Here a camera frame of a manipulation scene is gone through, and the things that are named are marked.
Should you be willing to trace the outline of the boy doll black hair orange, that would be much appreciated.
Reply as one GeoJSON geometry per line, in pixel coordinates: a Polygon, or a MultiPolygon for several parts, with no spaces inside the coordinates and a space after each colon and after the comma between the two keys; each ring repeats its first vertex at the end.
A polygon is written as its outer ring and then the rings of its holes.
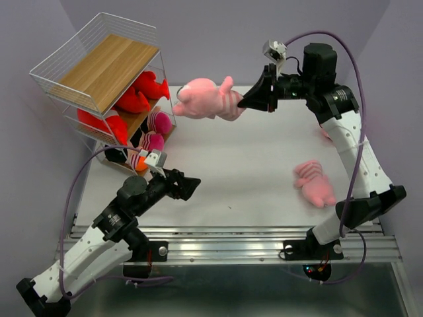
{"type": "Polygon", "coordinates": [[[127,163],[136,171],[142,172],[148,169],[148,166],[144,163],[145,157],[139,156],[138,152],[128,153],[127,163]]]}

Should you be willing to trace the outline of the boy doll pink hat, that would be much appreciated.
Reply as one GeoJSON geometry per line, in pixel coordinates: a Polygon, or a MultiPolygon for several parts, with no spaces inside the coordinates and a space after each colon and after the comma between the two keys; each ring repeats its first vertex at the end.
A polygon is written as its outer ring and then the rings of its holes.
{"type": "Polygon", "coordinates": [[[173,127],[170,117],[162,111],[152,111],[144,119],[140,126],[142,132],[153,131],[159,134],[167,134],[173,127]]]}
{"type": "Polygon", "coordinates": [[[146,151],[164,149],[165,140],[161,134],[155,133],[154,131],[148,131],[147,133],[138,131],[130,139],[133,148],[143,149],[146,151]]]}

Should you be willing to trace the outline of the pink frog plush striped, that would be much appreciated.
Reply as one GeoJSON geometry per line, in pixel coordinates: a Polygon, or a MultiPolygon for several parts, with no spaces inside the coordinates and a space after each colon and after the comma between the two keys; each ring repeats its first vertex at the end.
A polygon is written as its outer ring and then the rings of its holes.
{"type": "Polygon", "coordinates": [[[175,116],[190,119],[215,119],[219,117],[228,122],[238,119],[245,111],[239,107],[243,95],[233,90],[233,79],[226,76],[218,86],[211,79],[197,78],[182,86],[173,106],[175,116]]]}

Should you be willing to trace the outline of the red shark plush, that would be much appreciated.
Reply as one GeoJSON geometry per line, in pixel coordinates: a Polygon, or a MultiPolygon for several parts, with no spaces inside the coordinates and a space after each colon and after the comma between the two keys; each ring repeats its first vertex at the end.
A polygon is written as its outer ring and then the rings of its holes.
{"type": "Polygon", "coordinates": [[[162,83],[158,83],[156,74],[152,71],[143,71],[133,82],[132,86],[148,99],[159,100],[166,98],[170,100],[167,80],[164,79],[162,83]]]}
{"type": "Polygon", "coordinates": [[[128,129],[126,122],[114,108],[109,110],[103,118],[96,117],[82,109],[77,109],[77,117],[91,131],[96,133],[101,131],[113,135],[119,144],[127,145],[128,129]]]}

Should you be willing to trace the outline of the red whale plush back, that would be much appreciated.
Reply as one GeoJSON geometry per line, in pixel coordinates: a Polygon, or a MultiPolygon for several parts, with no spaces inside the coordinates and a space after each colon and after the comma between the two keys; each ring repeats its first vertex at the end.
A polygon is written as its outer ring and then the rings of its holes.
{"type": "Polygon", "coordinates": [[[115,107],[131,114],[149,112],[151,109],[149,101],[144,94],[137,91],[133,86],[126,90],[125,93],[117,100],[115,107]]]}

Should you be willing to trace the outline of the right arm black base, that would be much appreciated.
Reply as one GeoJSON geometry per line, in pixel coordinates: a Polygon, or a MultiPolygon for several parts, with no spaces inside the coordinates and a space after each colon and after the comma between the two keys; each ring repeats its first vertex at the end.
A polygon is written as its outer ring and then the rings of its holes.
{"type": "Polygon", "coordinates": [[[278,257],[288,262],[304,261],[303,274],[312,281],[325,283],[332,274],[330,261],[343,260],[344,254],[339,239],[319,244],[309,229],[304,239],[283,241],[278,257]]]}

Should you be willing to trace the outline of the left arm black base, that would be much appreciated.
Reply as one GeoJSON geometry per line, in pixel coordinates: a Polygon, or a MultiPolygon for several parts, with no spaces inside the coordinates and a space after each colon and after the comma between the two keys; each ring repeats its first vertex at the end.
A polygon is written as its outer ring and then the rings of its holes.
{"type": "Polygon", "coordinates": [[[166,262],[169,252],[169,242],[166,240],[150,240],[142,232],[139,237],[141,242],[132,250],[132,256],[124,262],[123,275],[130,277],[131,282],[141,279],[152,278],[153,264],[155,262],[166,262]]]}

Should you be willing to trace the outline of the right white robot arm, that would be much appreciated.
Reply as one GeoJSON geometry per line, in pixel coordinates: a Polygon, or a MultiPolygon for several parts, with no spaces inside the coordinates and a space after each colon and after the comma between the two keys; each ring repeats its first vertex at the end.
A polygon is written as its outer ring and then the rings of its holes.
{"type": "Polygon", "coordinates": [[[304,100],[319,125],[332,140],[350,187],[336,211],[307,234],[304,250],[318,258],[328,243],[366,221],[392,209],[406,197],[403,186],[396,186],[383,171],[364,131],[364,107],[350,88],[336,83],[337,53],[328,44],[311,43],[303,49],[299,74],[283,74],[286,46],[269,40],[263,54],[271,60],[258,82],[244,95],[240,108],[274,112],[280,100],[304,100]]]}

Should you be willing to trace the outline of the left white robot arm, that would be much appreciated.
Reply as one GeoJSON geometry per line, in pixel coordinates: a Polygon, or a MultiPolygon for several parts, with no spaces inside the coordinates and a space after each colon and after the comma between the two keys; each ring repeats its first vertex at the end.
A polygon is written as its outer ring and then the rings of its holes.
{"type": "Polygon", "coordinates": [[[127,178],[68,251],[62,250],[43,273],[18,282],[17,291],[26,305],[35,316],[67,316],[71,300],[112,268],[130,259],[151,260],[155,250],[138,227],[139,217],[164,197],[190,199],[200,183],[177,169],[155,172],[150,180],[127,178]]]}

